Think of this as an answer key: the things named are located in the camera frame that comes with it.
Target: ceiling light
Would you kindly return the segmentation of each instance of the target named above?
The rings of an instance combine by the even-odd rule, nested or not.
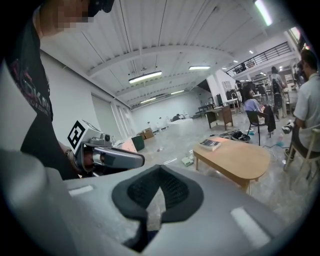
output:
[[[210,66],[191,66],[189,70],[208,70]]]
[[[179,90],[179,91],[176,91],[176,92],[173,92],[173,93],[171,93],[171,94],[178,94],[178,93],[182,93],[182,92],[184,92],[185,90]]]
[[[264,2],[262,0],[256,0],[254,4],[258,8],[259,12],[261,13],[265,24],[267,26],[270,26],[272,24],[272,19],[267,11],[267,8],[265,7]]]
[[[146,102],[149,102],[149,101],[153,101],[155,100],[156,98],[150,98],[150,99],[147,99],[147,100],[144,100],[144,101],[141,101],[140,104],[142,103],[146,103]]]
[[[139,82],[139,81],[147,79],[147,78],[153,78],[153,77],[156,77],[156,76],[160,76],[161,74],[162,74],[161,71],[157,71],[157,72],[153,72],[153,73],[149,73],[149,74],[143,74],[141,76],[137,76],[135,78],[130,79],[129,83],[130,84],[136,83],[136,82]]]

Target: railing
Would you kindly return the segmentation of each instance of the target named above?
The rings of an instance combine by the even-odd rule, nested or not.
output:
[[[282,44],[279,44],[269,50],[264,51],[263,53],[260,53],[250,59],[247,59],[246,61],[242,62],[241,64],[233,67],[232,69],[228,70],[226,73],[233,77],[243,71],[246,71],[256,65],[259,65],[263,62],[266,62],[268,60],[271,60],[275,57],[281,56],[283,54],[291,52],[288,42],[284,42]]]

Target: white shirt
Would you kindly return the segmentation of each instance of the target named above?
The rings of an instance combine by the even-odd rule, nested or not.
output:
[[[318,73],[313,73],[309,80],[301,85],[293,114],[305,123],[305,128],[299,129],[299,139],[308,149],[312,129],[320,129],[320,77]],[[314,142],[312,151],[320,152],[320,138]]]
[[[283,82],[279,74],[271,74],[270,78],[271,78],[271,83],[270,83],[271,85],[272,85],[272,79],[275,79],[278,85],[280,86],[280,88],[282,89],[281,86],[283,85]]]

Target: black chair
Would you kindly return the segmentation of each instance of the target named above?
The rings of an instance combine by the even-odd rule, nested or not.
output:
[[[246,114],[249,118],[250,126],[248,133],[249,134],[250,128],[251,127],[258,127],[258,134],[259,134],[259,146],[260,146],[260,126],[267,126],[268,125],[268,115],[265,113],[261,113],[258,111],[246,111]],[[259,119],[258,116],[261,118],[264,118],[264,124],[259,124]]]
[[[265,100],[268,102],[268,95],[266,94],[266,90],[262,85],[258,86],[258,91],[261,94],[262,98],[264,98],[265,96]]]

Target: gray floor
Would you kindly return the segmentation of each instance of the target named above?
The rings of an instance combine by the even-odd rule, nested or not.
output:
[[[153,138],[144,141],[145,148],[139,153],[143,154],[147,165],[164,164],[169,162],[168,166],[176,166],[195,172],[195,163],[185,167],[181,159],[192,155],[194,144],[209,137],[212,134],[219,135],[222,133],[240,129],[243,133],[249,128],[249,120],[245,113],[232,112],[234,127],[229,126],[225,131],[224,126],[217,125],[209,128],[206,117],[193,120],[193,126],[188,128],[187,134],[181,136],[174,134],[170,128],[161,133],[156,134]],[[288,123],[288,120],[294,119],[292,116],[281,119],[276,122],[276,130],[269,138],[267,127],[264,126],[260,131],[261,147],[272,146],[277,143],[281,126]],[[258,145],[258,133],[256,128],[255,135],[251,136],[250,143]],[[283,137],[284,147],[288,147],[291,141],[291,135],[287,134]],[[308,206],[312,203],[313,195],[318,186],[318,175],[310,182],[311,178],[305,179],[308,169],[304,170],[305,176],[302,178],[296,187],[289,189],[290,180],[293,181],[299,172],[303,159],[297,153],[294,161],[290,165],[288,172],[283,171],[283,160],[285,160],[284,149],[274,146],[270,149],[271,161],[268,170],[259,179],[252,181],[250,185],[250,195],[267,205],[272,211],[280,216],[286,224],[290,224],[299,218]],[[221,179],[226,179],[219,172],[215,171],[210,166],[202,161],[199,161],[199,172],[206,176],[215,176]],[[316,172],[316,166],[312,167],[312,175]],[[149,230],[159,228],[159,216],[165,211],[164,198],[162,192],[159,191],[151,202],[149,212]]]

